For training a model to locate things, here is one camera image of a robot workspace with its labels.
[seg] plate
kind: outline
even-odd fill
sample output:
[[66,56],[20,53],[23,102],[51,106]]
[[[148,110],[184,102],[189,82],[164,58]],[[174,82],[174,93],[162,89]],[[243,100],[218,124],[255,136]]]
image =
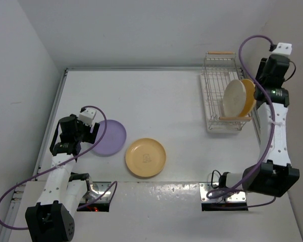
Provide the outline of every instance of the plate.
[[249,79],[243,79],[243,80],[241,80],[241,82],[243,83],[243,85],[246,89],[246,103],[243,107],[243,110],[239,114],[239,116],[245,117],[252,111],[252,109],[254,108],[254,106],[256,104],[256,100],[254,98],[255,85]]
[[[103,130],[105,129],[105,121],[101,121],[99,124],[100,127],[95,141],[101,137]],[[102,156],[116,154],[122,149],[127,138],[126,129],[120,122],[108,119],[107,124],[108,126],[105,136],[102,138],[100,143],[92,149],[96,154]]]
[[126,152],[129,170],[139,177],[152,177],[162,171],[166,163],[164,147],[156,140],[144,138],[133,142]]
[[240,80],[232,80],[223,94],[223,111],[226,117],[238,117],[246,103],[246,89]]

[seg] white wall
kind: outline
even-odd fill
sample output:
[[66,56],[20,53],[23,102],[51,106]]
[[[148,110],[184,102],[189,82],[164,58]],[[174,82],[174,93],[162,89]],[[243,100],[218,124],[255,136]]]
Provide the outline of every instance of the white wall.
[[17,0],[0,0],[0,196],[32,174],[60,76]]
[[237,51],[275,0],[19,0],[59,68],[200,65]]
[[[297,65],[294,77],[284,84],[290,93],[287,116],[287,145],[292,165],[300,169],[300,179],[291,189],[293,208],[303,236],[303,1],[278,0],[263,34],[273,41],[293,44],[291,59]],[[255,74],[261,57],[269,56],[269,44],[261,41],[250,60]]]

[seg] metal wire dish rack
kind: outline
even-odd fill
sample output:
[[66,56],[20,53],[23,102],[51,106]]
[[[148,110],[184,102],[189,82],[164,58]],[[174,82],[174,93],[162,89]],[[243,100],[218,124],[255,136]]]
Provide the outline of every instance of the metal wire dish rack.
[[229,82],[244,79],[233,52],[207,52],[201,72],[201,87],[207,129],[210,133],[238,133],[252,117],[226,117],[223,112],[223,93]]

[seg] wooden handle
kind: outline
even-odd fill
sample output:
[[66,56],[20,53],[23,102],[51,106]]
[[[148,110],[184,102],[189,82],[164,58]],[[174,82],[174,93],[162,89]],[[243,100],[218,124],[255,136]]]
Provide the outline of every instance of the wooden handle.
[[208,54],[235,54],[234,52],[229,51],[210,51]]
[[252,117],[220,117],[219,120],[247,122],[247,121],[251,121]]

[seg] purple plate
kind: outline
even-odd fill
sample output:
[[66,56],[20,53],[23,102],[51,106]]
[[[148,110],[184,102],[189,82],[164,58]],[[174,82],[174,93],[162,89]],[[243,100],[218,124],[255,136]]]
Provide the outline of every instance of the purple plate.
[[[116,120],[108,119],[108,126],[105,136],[100,143],[93,148],[93,151],[98,155],[109,156],[116,154],[121,150],[127,138],[125,127]],[[105,121],[101,121],[99,131],[95,141],[97,141],[105,129]]]

